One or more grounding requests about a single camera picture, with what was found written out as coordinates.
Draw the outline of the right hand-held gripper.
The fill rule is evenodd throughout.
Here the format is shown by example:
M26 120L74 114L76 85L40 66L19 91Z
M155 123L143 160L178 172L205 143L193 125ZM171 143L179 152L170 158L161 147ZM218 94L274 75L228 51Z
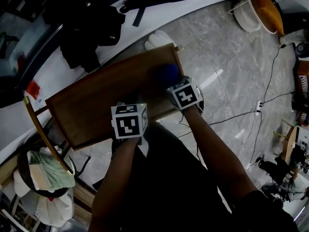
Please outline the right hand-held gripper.
M192 78L186 77L180 83L166 89L171 103L181 112L195 106L199 112L204 111L204 98L200 88Z

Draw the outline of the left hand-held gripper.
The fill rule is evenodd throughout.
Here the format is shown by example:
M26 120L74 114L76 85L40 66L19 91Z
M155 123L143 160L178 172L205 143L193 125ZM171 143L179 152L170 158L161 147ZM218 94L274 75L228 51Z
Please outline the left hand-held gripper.
M148 126L147 105L145 103L119 105L111 107L112 127L116 139L142 138Z

